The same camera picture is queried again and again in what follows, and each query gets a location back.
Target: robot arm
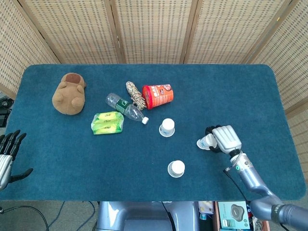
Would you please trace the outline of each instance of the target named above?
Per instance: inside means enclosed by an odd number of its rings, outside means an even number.
[[[23,174],[11,176],[13,162],[16,158],[21,141],[25,138],[26,133],[21,134],[20,130],[9,133],[7,136],[0,136],[0,190],[4,189],[8,183],[21,180],[30,175],[33,168],[29,168]]]
[[[211,132],[219,149],[231,156],[232,167],[235,167],[246,188],[262,196],[250,202],[254,216],[258,219],[287,224],[299,230],[307,230],[308,210],[295,205],[284,205],[267,187],[247,155],[242,152],[242,143],[233,128],[230,125],[212,127]]]

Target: small white cup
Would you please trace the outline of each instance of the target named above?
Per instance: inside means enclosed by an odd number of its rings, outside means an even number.
[[[170,137],[174,134],[174,121],[172,119],[164,119],[163,123],[159,127],[159,133],[164,137]]]
[[[204,136],[202,139],[197,141],[197,146],[200,149],[210,150],[210,146],[216,148],[217,142],[212,133]]]
[[[183,176],[184,171],[185,171],[185,165],[182,161],[180,160],[175,160],[172,161],[169,165],[168,165],[168,173],[170,176],[174,177],[174,178],[178,178]]]

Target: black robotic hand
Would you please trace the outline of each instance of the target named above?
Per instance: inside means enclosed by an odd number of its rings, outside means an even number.
[[[19,146],[26,137],[26,133],[17,137],[19,133],[20,130],[17,130],[6,136],[0,136],[0,190],[4,189],[8,183],[26,178],[33,171],[33,168],[29,168],[23,174],[11,176],[13,162],[18,153]]]

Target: black device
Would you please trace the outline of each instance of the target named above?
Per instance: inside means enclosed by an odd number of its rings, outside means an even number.
[[[10,109],[0,109],[0,128],[6,127],[10,113]]]

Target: teddy bear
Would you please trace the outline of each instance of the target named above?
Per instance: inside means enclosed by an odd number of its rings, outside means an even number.
[[[53,97],[54,108],[66,115],[81,112],[85,104],[86,83],[83,77],[76,73],[67,73],[61,79]]]

